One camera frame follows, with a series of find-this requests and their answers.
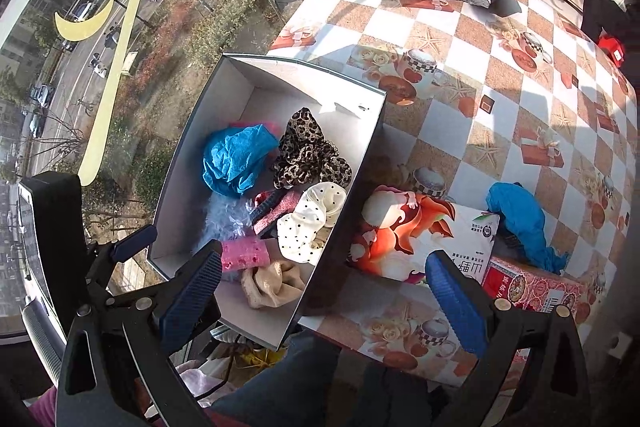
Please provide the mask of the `fluffy blue feather scrunchie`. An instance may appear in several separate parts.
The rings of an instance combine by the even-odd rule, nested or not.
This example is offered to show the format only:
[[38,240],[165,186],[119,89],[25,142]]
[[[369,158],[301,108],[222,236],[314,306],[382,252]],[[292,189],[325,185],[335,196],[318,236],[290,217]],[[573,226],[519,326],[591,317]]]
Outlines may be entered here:
[[247,198],[231,198],[217,193],[210,195],[205,205],[204,225],[194,251],[212,239],[225,242],[253,235],[250,210],[252,205]]

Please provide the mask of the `pink sponge block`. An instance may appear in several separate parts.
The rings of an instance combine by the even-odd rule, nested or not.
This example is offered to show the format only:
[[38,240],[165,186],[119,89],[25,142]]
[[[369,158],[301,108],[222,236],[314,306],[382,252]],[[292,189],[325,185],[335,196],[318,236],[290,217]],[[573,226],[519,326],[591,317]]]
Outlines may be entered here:
[[261,268],[270,265],[267,244],[256,236],[243,236],[221,243],[221,265],[224,272]]

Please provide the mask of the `red stool near person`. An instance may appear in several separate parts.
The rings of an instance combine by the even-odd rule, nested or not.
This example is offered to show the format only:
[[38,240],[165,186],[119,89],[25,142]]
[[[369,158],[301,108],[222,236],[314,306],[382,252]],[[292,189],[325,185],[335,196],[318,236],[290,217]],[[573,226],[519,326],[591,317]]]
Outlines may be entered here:
[[625,48],[620,40],[602,32],[598,40],[598,47],[617,68],[622,67],[625,61]]

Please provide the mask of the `blue mesh fabric item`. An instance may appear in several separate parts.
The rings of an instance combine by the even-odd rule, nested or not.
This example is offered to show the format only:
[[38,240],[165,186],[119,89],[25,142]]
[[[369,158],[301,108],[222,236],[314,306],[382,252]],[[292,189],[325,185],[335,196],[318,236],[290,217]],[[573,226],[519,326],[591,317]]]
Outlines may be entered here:
[[556,275],[565,269],[568,254],[558,254],[544,235],[546,216],[532,193],[518,183],[496,182],[486,196],[487,209],[500,216],[499,233],[518,260]]

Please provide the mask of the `cream polka dot scrunchie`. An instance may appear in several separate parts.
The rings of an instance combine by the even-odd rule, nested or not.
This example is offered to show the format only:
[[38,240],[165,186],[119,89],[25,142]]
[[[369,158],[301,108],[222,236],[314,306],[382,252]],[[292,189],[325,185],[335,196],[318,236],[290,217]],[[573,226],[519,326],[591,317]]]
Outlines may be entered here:
[[346,190],[332,182],[309,187],[293,211],[277,221],[277,239],[285,259],[314,267],[346,202]]

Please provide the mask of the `floral tissue pack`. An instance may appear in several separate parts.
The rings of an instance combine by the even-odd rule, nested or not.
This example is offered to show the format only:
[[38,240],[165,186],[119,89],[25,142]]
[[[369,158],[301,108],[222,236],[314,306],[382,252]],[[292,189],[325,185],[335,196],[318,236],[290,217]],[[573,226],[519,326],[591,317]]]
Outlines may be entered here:
[[484,280],[500,217],[420,192],[381,185],[361,209],[347,260],[362,272],[426,283],[426,258],[445,251],[471,279]]

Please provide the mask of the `leopard print scrunchie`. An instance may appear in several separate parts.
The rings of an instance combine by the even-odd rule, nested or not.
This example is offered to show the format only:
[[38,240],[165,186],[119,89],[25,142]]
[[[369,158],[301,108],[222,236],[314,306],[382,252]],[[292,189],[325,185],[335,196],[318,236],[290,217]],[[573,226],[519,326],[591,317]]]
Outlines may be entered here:
[[352,168],[338,148],[326,139],[308,107],[302,107],[288,120],[271,170],[275,188],[312,182],[348,187],[352,182]]

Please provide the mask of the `beige satin scrunchie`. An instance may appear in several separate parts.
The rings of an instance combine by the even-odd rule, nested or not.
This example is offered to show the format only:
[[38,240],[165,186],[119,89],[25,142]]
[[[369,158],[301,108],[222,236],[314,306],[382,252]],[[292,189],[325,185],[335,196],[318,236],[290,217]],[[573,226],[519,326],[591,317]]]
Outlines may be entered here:
[[246,269],[241,275],[242,291],[252,309],[281,308],[297,300],[305,286],[299,266],[288,260]]

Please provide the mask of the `red patterned box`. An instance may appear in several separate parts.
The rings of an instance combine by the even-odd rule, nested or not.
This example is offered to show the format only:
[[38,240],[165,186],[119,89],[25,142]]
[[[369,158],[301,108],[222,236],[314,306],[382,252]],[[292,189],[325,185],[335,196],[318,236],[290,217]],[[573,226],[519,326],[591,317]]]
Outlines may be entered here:
[[567,307],[577,324],[591,313],[583,283],[496,256],[489,261],[483,288],[491,298],[509,300],[521,309],[551,312],[557,306]]

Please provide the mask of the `blue crinkled scrunchie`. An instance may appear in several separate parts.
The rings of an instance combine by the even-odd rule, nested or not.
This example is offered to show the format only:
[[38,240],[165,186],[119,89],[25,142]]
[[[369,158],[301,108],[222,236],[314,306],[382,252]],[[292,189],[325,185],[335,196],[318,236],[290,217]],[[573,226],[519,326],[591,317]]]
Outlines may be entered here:
[[240,198],[255,185],[278,145],[264,124],[215,131],[203,150],[203,181],[214,193]]

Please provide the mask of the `checkered printed tablecloth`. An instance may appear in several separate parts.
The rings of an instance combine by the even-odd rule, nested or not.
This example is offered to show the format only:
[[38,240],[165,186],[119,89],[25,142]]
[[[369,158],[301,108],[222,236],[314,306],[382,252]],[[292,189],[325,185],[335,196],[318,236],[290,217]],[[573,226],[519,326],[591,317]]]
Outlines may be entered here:
[[584,288],[584,343],[608,337],[608,292],[637,224],[634,88],[544,0],[304,0],[270,49],[387,95],[374,184],[484,209],[521,184]]

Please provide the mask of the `seated person in black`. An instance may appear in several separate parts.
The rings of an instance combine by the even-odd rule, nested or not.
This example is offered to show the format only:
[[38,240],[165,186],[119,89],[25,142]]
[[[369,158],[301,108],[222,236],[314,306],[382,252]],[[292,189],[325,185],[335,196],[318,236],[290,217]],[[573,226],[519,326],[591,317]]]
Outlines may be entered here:
[[627,54],[639,52],[639,0],[622,9],[612,0],[584,0],[580,30],[593,42],[602,32],[614,37]]

